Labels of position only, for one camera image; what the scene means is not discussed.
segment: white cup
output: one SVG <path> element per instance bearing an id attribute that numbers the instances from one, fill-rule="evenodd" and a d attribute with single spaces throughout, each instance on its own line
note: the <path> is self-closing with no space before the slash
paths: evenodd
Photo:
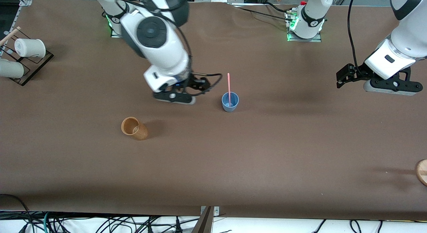
<path id="1" fill-rule="evenodd" d="M 25 58 L 43 58 L 46 55 L 46 47 L 40 39 L 19 38 L 15 40 L 15 51 Z"/>
<path id="2" fill-rule="evenodd" d="M 8 78 L 21 78 L 24 75 L 24 67 L 19 62 L 12 62 L 0 58 L 0 76 Z"/>

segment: wooden dowel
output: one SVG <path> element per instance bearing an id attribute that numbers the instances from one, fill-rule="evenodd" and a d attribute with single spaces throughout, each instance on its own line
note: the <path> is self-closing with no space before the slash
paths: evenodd
<path id="1" fill-rule="evenodd" d="M 3 44 L 6 43 L 7 40 L 12 38 L 13 35 L 15 35 L 17 32 L 19 32 L 20 29 L 21 29 L 21 27 L 18 26 L 14 30 L 12 30 L 12 32 L 10 32 L 8 35 L 6 35 L 6 37 L 4 37 L 4 39 L 2 39 L 0 41 L 0 46 L 3 46 Z"/>

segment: pink straw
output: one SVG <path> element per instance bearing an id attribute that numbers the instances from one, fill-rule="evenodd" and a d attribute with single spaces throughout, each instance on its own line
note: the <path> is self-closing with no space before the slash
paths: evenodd
<path id="1" fill-rule="evenodd" d="M 227 73 L 227 77 L 229 78 L 229 107 L 232 106 L 232 92 L 230 91 L 230 73 Z"/>

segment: teal cable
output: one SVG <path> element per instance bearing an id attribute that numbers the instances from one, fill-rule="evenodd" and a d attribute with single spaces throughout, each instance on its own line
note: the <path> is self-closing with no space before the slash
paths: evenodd
<path id="1" fill-rule="evenodd" d="M 49 212 L 46 212 L 46 215 L 44 215 L 44 219 L 43 219 L 44 233 L 47 233 L 47 227 L 46 227 L 47 214 L 49 214 Z"/>

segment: table surface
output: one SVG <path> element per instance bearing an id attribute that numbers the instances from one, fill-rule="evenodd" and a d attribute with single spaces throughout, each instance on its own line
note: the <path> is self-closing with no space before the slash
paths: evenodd
<path id="1" fill-rule="evenodd" d="M 266 6 L 252 9 L 280 15 Z M 30 210 L 243 217 L 425 219 L 426 92 L 336 89 L 352 62 L 348 8 L 331 7 L 322 43 L 288 42 L 281 20 L 224 3 L 193 3 L 182 29 L 194 70 L 229 72 L 195 105 L 152 98 L 150 66 L 109 38 L 97 2 L 34 0 L 17 26 L 55 58 L 24 87 L 0 80 L 2 193 Z M 359 62 L 397 26 L 391 8 L 354 7 Z M 412 80 L 427 84 L 422 61 Z M 136 117 L 149 139 L 120 130 Z M 12 201 L 0 208 L 18 209 Z"/>

